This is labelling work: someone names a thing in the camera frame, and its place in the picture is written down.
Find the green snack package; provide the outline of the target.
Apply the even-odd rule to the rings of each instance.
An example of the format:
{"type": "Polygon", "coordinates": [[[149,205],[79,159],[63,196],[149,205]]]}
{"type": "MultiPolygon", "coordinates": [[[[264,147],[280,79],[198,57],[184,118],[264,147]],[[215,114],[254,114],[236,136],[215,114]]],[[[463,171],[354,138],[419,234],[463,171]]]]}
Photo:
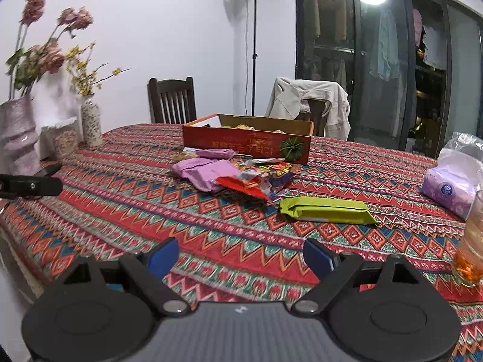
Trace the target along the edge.
{"type": "Polygon", "coordinates": [[[370,213],[367,204],[357,200],[300,196],[283,199],[279,209],[282,214],[298,221],[376,224],[376,219],[370,213]]]}

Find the pink snack packet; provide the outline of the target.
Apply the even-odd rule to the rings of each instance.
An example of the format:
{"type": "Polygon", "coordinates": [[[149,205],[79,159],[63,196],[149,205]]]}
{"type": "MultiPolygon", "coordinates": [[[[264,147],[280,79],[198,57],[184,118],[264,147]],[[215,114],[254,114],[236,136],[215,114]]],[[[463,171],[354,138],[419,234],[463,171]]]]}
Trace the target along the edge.
{"type": "Polygon", "coordinates": [[[205,159],[232,159],[237,152],[231,149],[206,149],[196,150],[196,155],[205,159]]]}
{"type": "Polygon", "coordinates": [[[191,158],[175,163],[172,170],[181,178],[203,192],[217,192],[223,189],[217,179],[225,176],[239,176],[241,171],[227,159],[191,158]]]}

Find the red snack packet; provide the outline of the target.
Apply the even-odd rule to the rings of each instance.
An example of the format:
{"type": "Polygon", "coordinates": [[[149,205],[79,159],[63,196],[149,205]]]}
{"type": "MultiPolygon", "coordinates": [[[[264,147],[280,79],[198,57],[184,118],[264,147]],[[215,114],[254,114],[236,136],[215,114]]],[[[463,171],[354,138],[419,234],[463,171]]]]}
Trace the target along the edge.
{"type": "Polygon", "coordinates": [[[219,176],[216,182],[224,188],[235,190],[252,198],[269,201],[274,197],[272,186],[265,178],[255,177],[251,180],[245,180],[234,176],[219,176]]]}

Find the large purple ceramic vase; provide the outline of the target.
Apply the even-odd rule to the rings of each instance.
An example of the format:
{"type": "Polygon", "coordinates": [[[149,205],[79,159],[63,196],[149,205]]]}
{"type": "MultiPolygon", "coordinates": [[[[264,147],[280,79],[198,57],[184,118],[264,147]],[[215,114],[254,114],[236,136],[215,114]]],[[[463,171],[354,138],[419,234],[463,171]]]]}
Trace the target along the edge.
{"type": "Polygon", "coordinates": [[[40,170],[38,142],[30,95],[1,104],[1,153],[11,175],[32,176],[40,170]]]}

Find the glass jar with lid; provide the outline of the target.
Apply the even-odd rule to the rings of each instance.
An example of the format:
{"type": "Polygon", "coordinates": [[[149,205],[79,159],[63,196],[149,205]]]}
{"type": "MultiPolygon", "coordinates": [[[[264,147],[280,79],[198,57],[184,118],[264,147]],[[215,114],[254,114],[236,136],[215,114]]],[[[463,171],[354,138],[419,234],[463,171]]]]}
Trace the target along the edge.
{"type": "Polygon", "coordinates": [[[56,160],[62,160],[78,150],[78,119],[71,117],[42,127],[42,135],[56,160]]]}

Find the patterned red tablecloth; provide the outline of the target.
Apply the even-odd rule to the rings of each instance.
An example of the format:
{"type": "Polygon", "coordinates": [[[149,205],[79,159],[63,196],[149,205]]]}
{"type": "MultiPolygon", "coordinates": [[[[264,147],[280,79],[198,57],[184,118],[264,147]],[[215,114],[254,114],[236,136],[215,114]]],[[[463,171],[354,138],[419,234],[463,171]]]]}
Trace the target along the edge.
{"type": "Polygon", "coordinates": [[[433,159],[315,137],[282,196],[365,202],[376,225],[350,226],[294,221],[236,192],[201,192],[172,172],[182,148],[178,125],[115,128],[99,148],[65,159],[61,195],[7,203],[2,231],[34,282],[49,284],[83,254],[111,260],[175,237],[180,257],[165,282],[189,302],[293,302],[316,282],[301,253],[308,238],[371,261],[401,253],[461,320],[452,360],[481,360],[482,290],[457,284],[450,270],[464,224],[420,191],[433,159]]]}

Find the yellow flower twigs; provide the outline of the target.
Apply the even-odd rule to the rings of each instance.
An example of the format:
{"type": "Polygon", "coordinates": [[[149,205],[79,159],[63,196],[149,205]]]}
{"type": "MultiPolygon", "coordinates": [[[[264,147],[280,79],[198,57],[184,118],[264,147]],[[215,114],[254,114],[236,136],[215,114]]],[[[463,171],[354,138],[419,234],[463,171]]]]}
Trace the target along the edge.
{"type": "Polygon", "coordinates": [[[94,95],[96,90],[102,89],[105,81],[129,71],[129,68],[116,67],[109,74],[101,75],[101,71],[108,64],[90,66],[95,46],[95,42],[91,42],[86,47],[74,46],[66,53],[65,64],[66,71],[70,75],[70,88],[81,97],[94,95]]]}

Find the glass of tea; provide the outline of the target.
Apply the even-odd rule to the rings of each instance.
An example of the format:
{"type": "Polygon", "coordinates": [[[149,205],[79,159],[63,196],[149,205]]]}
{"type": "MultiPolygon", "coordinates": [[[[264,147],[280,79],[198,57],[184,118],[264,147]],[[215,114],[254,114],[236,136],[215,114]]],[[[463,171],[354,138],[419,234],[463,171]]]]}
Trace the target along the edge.
{"type": "Polygon", "coordinates": [[[451,264],[453,276],[466,287],[482,281],[482,191],[476,193],[451,264]]]}

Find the orange cardboard box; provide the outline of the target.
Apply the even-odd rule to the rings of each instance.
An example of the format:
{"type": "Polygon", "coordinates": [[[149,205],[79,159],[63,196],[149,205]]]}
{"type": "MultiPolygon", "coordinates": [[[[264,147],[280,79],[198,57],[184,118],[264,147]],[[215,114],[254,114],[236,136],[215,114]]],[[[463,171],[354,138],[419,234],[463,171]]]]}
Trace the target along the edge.
{"type": "Polygon", "coordinates": [[[183,145],[307,164],[313,133],[311,121],[212,114],[183,125],[183,145]]]}

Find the purple tissue pack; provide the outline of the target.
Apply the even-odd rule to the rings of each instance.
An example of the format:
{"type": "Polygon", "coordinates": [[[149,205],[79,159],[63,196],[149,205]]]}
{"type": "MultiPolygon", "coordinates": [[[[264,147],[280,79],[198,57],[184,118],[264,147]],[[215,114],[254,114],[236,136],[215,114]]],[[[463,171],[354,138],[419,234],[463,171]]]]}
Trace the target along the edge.
{"type": "Polygon", "coordinates": [[[426,171],[422,193],[466,220],[482,189],[482,161],[461,151],[443,149],[437,165],[426,171]]]}

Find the chair with beige jacket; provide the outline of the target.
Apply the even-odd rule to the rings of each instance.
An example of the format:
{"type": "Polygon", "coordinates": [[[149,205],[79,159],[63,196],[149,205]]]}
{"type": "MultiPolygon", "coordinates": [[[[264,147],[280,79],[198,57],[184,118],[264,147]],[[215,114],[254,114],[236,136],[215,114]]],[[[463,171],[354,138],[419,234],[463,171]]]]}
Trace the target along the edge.
{"type": "Polygon", "coordinates": [[[311,121],[314,124],[314,136],[325,136],[324,130],[328,121],[328,114],[331,109],[329,100],[305,100],[308,109],[300,109],[297,120],[311,121]]]}

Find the dark wooden chair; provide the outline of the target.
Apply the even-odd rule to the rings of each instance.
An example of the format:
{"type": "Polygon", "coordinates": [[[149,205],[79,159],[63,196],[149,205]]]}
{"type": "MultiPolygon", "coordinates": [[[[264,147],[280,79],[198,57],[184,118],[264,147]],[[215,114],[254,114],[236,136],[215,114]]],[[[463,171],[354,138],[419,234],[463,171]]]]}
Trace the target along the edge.
{"type": "Polygon", "coordinates": [[[153,123],[184,124],[197,119],[193,77],[151,78],[147,94],[153,123]]]}

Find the clear plastic bag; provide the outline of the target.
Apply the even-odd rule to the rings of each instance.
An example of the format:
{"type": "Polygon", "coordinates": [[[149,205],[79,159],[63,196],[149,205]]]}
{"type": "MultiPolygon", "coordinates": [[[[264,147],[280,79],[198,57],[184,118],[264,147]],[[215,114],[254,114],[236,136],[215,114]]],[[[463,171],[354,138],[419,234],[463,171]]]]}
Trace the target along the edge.
{"type": "Polygon", "coordinates": [[[469,133],[454,132],[444,149],[458,151],[480,161],[483,159],[483,140],[469,133]]]}

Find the black framed glass door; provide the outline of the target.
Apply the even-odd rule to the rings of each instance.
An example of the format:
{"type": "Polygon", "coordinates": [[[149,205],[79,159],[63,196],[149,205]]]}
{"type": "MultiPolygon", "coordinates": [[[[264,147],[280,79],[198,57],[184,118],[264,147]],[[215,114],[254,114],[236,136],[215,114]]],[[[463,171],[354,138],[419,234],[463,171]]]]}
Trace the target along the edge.
{"type": "Polygon", "coordinates": [[[339,83],[351,141],[435,158],[482,134],[482,17],[452,0],[296,0],[296,77],[339,83]]]}

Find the floor lamp on stand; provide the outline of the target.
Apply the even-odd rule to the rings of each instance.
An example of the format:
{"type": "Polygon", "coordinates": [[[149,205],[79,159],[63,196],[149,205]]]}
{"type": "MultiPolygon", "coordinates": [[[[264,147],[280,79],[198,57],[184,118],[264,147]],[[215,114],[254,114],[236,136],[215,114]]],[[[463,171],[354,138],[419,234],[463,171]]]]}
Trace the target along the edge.
{"type": "Polygon", "coordinates": [[[257,21],[258,21],[258,0],[253,0],[253,42],[252,42],[252,84],[251,84],[251,116],[255,116],[256,104],[256,66],[257,66],[257,21]]]}

